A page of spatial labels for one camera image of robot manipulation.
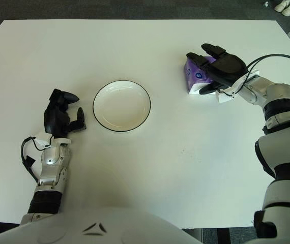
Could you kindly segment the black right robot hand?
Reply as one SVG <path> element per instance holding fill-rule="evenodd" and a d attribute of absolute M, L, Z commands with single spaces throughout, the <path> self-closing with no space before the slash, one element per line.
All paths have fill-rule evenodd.
<path fill-rule="evenodd" d="M 236 55 L 229 54 L 225 49 L 208 43 L 202 44 L 201 47 L 214 61 L 211 62 L 208 58 L 193 52 L 186 54 L 187 59 L 202 70 L 206 78 L 211 81 L 199 90 L 200 95 L 229 88 L 248 73 L 245 63 Z"/>

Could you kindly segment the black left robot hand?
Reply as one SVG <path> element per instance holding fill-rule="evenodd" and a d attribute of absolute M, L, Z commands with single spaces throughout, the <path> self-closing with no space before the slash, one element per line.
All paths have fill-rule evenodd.
<path fill-rule="evenodd" d="M 67 113 L 69 104 L 79 101 L 79 97 L 59 89 L 54 89 L 49 104 L 44 112 L 45 132 L 54 138 L 67 138 L 71 132 L 78 132 L 86 129 L 84 112 L 78 108 L 76 120 L 70 121 Z"/>

